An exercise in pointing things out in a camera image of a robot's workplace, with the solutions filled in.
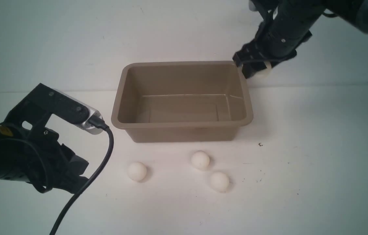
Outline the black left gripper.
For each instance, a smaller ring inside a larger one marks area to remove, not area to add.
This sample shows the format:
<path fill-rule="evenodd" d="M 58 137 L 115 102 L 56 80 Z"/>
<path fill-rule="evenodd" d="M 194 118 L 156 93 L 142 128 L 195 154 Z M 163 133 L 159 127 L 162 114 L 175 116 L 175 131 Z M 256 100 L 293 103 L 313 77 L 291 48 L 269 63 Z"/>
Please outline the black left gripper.
<path fill-rule="evenodd" d="M 83 187 L 89 163 L 61 145 L 61 174 L 48 155 L 18 130 L 0 125 L 0 180 L 31 184 L 39 193 L 60 189 L 71 194 Z"/>

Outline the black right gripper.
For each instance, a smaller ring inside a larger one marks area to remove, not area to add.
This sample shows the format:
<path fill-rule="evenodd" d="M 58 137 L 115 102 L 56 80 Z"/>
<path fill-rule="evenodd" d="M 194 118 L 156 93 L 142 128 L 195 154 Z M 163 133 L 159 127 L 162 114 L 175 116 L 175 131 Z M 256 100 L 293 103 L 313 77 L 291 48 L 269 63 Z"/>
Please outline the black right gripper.
<path fill-rule="evenodd" d="M 253 0 L 263 22 L 253 41 L 235 52 L 232 60 L 242 66 L 245 79 L 267 69 L 264 61 L 280 62 L 295 57 L 295 49 L 307 39 L 325 7 L 321 0 Z"/>

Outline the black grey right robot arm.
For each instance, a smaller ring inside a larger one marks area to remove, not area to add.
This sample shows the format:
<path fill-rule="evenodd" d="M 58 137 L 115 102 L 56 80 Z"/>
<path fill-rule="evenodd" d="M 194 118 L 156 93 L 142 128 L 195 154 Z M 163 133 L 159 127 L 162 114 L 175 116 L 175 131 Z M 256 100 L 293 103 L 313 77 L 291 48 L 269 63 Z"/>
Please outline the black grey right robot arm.
<path fill-rule="evenodd" d="M 246 80 L 294 58 L 326 9 L 368 34 L 368 0 L 251 0 L 250 5 L 263 21 L 232 61 L 126 66 L 112 124 L 136 143 L 233 140 L 253 120 Z"/>

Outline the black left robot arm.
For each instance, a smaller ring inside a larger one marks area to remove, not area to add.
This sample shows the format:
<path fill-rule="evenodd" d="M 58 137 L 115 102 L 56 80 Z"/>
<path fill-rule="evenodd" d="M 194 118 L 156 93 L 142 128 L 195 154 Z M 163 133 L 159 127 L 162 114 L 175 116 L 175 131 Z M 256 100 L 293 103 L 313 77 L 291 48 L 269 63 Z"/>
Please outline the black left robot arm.
<path fill-rule="evenodd" d="M 44 127 L 0 123 L 0 180 L 31 184 L 39 193 L 60 189 L 75 193 L 88 181 L 88 162 L 58 142 L 59 134 Z"/>

